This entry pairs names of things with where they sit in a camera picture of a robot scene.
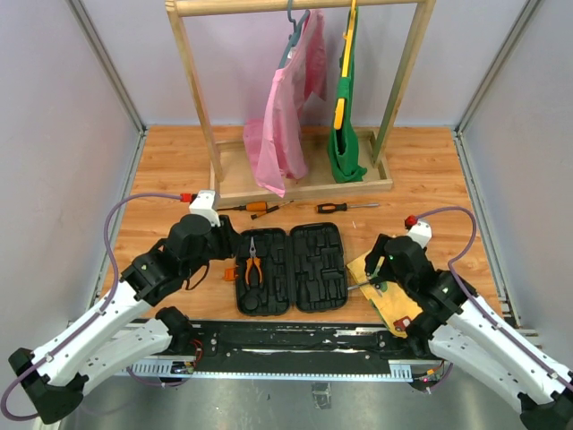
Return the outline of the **black orange handled screwdriver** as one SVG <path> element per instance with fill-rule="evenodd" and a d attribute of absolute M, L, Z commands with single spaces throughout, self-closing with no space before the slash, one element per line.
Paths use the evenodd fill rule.
<path fill-rule="evenodd" d="M 316 211 L 319 214 L 331 214 L 340 211 L 348 211 L 350 209 L 361 209 L 361 208 L 377 208 L 380 205 L 378 203 L 362 203 L 362 204 L 348 204 L 344 203 L 323 203 L 316 206 Z"/>

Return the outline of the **black plastic tool case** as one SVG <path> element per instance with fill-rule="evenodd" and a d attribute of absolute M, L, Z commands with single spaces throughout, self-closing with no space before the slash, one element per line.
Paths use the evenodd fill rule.
<path fill-rule="evenodd" d="M 235 264 L 224 280 L 235 283 L 238 310 L 247 316 L 279 316 L 291 307 L 304 313 L 336 310 L 348 300 L 344 247 L 331 222 L 300 225 L 289 232 L 259 228 L 241 234 Z M 248 288 L 244 273 L 254 238 L 263 282 Z"/>

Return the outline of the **orange handled needle nose pliers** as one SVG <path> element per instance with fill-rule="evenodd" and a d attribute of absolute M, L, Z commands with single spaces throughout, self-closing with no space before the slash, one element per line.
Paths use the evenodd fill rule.
<path fill-rule="evenodd" d="M 261 259 L 257 255 L 253 237 L 250 239 L 249 258 L 246 261 L 244 280 L 248 288 L 258 287 L 263 282 Z"/>

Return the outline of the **claw hammer black handle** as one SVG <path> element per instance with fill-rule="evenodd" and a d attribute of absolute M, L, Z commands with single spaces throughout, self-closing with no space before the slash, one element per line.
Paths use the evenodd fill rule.
<path fill-rule="evenodd" d="M 385 292 L 388 289 L 388 283 L 389 283 L 388 279 L 385 279 L 382 276 L 374 276 L 374 277 L 367 278 L 366 281 L 359 282 L 357 284 L 349 286 L 347 288 L 347 290 L 351 291 L 351 290 L 354 290 L 357 288 L 371 286 L 371 287 L 373 287 L 373 288 L 375 288 L 381 292 Z"/>

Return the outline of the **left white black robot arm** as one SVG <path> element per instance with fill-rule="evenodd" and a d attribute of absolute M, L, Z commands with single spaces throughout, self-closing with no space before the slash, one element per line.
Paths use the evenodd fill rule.
<path fill-rule="evenodd" d="M 239 242 L 227 215 L 216 223 L 199 214 L 185 215 L 167 237 L 134 258 L 115 289 L 64 332 L 41 347 L 14 351 L 9 363 L 35 416 L 54 424 L 116 372 L 153 354 L 184 353 L 192 345 L 192 329 L 173 306 L 161 309 L 135 331 L 117 333 L 180 290 L 210 261 L 234 257 Z"/>

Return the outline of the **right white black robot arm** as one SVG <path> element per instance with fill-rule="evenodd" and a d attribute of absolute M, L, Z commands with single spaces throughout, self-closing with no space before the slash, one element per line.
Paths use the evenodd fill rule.
<path fill-rule="evenodd" d="M 378 236 L 365 258 L 376 283 L 394 282 L 421 308 L 406 349 L 464 370 L 502 397 L 527 429 L 572 427 L 572 371 L 500 318 L 452 267 L 433 267 L 410 236 Z"/>

